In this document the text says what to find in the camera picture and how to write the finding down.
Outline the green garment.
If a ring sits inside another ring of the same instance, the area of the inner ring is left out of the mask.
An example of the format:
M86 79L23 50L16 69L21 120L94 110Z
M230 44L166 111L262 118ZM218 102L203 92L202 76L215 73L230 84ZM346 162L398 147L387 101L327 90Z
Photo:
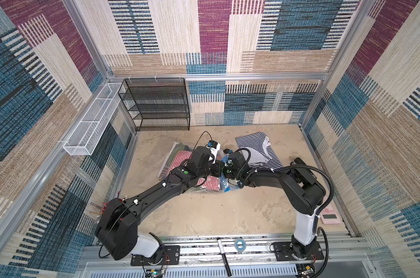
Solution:
M165 159L163 167L160 171L160 178L166 176L167 170L171 167L173 160L179 151L191 151L191 148L188 145L184 145L179 142L174 142L172 149L170 150L167 158Z

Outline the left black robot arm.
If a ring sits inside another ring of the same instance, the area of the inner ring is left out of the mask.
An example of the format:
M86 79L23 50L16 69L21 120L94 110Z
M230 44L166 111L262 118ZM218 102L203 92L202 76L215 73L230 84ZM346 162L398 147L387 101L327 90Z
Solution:
M159 261L165 244L153 233L140 234L139 224L165 202L198 185L199 179L220 175L217 153L218 149L210 145L199 146L188 161L172 169L155 186L132 198L109 201L95 231L109 255L115 260L131 254Z

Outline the clear vacuum bag blue zipper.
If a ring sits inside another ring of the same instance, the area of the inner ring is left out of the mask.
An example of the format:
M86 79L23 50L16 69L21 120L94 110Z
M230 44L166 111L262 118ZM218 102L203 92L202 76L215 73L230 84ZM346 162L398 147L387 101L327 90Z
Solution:
M205 146L197 146L192 152L189 159L184 160L178 167L174 168L168 175L163 178L156 186L153 187L155 192L161 195L180 195L191 188L201 187L210 176L209 161L211 151ZM243 154L233 152L230 155L229 163L238 163L239 172L238 179L242 177L246 168L246 160Z

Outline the black marker pen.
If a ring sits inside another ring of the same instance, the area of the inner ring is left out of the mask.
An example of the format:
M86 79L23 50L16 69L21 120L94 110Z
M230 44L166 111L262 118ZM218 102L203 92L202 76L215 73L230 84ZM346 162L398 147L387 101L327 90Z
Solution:
M222 259L223 259L223 263L224 263L224 266L225 266L227 276L232 277L232 271L231 271L230 265L228 263L226 253L225 253L225 249L224 249L224 246L222 244L221 238L217 238L217 243L218 243L218 247L219 247L219 250L220 250L220 254L221 254Z

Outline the red pencil cup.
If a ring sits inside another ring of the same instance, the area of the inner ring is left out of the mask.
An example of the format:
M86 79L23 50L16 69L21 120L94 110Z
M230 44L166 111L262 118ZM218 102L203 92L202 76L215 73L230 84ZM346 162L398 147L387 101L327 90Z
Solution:
M88 213L90 215L93 216L93 219L97 220L97 222L99 222L99 219L101 218L101 216L103 215L103 213L105 212L106 206L108 205L109 202L105 202L103 201L102 204L98 204L98 203L94 203L93 201L89 202L89 206L90 209L88 211Z

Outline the pink calculator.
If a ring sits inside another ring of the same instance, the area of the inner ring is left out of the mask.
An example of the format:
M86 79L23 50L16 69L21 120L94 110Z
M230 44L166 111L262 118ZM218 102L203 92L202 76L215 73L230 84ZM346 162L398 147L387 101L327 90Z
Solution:
M333 206L329 204L321 213L320 219L325 225L337 225L341 224L342 220L340 219L338 213L335 211Z

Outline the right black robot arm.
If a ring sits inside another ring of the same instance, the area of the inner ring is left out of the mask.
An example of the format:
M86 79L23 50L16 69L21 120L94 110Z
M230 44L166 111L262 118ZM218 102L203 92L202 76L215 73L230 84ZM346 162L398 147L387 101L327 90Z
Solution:
M330 204L334 192L330 178L320 169L307 165L300 157L289 166L252 168L248 165L246 149L225 149L223 173L227 179L243 187L272 187L284 190L290 204L296 210L296 226L290 250L295 259L306 259L315 248L316 229L321 212Z

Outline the black stapler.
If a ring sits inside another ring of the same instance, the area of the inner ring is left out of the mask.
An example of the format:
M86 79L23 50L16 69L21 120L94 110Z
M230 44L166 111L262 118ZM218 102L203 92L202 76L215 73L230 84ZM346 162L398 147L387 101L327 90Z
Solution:
M305 168L307 164L301 158L295 158L294 161L291 162L291 166Z

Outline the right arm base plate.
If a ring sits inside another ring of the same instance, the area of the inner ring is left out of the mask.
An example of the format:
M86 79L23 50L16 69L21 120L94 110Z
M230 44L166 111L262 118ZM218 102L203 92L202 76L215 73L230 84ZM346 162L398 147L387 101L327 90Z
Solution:
M282 261L305 261L314 259L321 261L325 258L319 242L304 246L298 242L274 242L270 246L270 251L275 255L276 260Z

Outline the navy white striped tank top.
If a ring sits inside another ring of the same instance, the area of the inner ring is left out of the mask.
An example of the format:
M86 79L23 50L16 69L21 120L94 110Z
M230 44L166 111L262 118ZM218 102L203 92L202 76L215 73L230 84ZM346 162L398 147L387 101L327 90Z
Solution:
M250 151L251 157L248 162L250 168L281 170L283 164L271 147L269 137L263 132L236 137L239 148L246 148Z

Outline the red white striped tank top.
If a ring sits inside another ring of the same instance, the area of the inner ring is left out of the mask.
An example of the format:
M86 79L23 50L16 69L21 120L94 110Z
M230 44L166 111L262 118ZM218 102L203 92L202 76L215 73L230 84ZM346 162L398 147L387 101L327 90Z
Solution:
M169 166L169 173L176 167L178 167L184 160L189 159L191 156L191 151L181 150L173 157L172 162ZM220 182L219 179L213 176L209 176L206 182L201 186L208 191L218 192L220 191Z

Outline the blue tape roll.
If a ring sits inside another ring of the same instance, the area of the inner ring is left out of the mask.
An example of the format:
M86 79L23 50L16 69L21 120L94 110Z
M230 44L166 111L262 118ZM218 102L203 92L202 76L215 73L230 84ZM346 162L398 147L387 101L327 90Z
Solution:
M245 249L247 248L247 244L246 244L245 240L244 240L244 239L242 239L242 238L238 238L238 239L236 239L236 240L235 240L235 242L234 242L234 246L235 246L235 249L236 249L239 253L244 252L244 251L245 251Z

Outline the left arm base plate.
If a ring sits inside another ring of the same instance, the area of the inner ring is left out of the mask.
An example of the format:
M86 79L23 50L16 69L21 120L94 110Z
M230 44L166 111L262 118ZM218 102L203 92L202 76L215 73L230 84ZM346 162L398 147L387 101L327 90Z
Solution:
M133 255L131 266L162 266L178 265L181 254L179 245L161 246L160 251L156 251L151 257L146 258L142 255Z

